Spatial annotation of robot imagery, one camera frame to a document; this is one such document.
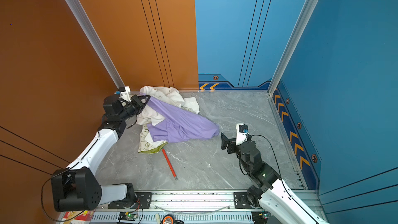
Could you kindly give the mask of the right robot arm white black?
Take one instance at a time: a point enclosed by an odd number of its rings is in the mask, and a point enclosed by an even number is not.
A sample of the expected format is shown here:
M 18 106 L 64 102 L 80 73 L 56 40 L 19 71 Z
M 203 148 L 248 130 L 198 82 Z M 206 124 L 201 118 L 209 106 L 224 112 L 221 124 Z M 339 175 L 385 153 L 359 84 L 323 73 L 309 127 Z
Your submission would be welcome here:
M 283 224 L 326 224 L 327 221 L 307 206 L 285 183 L 278 171 L 262 160 L 252 136 L 242 133 L 229 139 L 221 134 L 221 149 L 236 154 L 241 172 L 253 185 L 247 190 L 247 201 L 255 208 L 271 213 Z

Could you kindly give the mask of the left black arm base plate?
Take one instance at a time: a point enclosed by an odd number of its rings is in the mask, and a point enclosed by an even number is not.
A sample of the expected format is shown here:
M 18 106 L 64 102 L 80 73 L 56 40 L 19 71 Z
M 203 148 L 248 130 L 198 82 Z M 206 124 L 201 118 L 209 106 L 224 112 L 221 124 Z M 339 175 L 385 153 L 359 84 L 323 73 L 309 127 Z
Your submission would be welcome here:
M 151 192 L 135 192 L 133 200 L 123 199 L 108 204 L 108 209 L 149 209 L 152 199 Z

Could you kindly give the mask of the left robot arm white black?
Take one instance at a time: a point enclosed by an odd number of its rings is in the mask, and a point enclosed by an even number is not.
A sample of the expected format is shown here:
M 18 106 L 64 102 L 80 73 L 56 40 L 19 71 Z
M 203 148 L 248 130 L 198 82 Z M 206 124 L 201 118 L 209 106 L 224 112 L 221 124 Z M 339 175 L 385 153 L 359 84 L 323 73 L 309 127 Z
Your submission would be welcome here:
M 91 211 L 102 204 L 135 206 L 137 196 L 131 183 L 102 186 L 95 174 L 108 151 L 128 128 L 126 121 L 137 117 L 150 100 L 148 95 L 125 99 L 114 94 L 104 99 L 104 115 L 97 134 L 85 150 L 51 179 L 53 205 L 57 212 Z

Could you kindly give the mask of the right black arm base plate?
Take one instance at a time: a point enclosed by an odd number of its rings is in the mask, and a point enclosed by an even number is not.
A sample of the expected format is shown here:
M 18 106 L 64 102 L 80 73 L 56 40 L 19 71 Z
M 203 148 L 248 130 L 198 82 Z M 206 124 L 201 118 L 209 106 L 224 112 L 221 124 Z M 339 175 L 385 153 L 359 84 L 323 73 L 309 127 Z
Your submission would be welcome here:
M 248 192 L 234 192 L 233 197 L 236 209 L 261 208 L 259 204 L 259 198 Z

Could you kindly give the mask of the purple cloth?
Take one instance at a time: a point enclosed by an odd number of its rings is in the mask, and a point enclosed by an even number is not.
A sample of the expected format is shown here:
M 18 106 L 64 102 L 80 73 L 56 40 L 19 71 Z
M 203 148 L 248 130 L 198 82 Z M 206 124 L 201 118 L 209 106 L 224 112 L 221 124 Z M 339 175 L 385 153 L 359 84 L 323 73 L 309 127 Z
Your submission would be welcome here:
M 209 140 L 218 136 L 219 127 L 207 118 L 182 108 L 150 98 L 149 106 L 164 116 L 157 124 L 147 124 L 154 142 L 179 143 L 189 140 Z

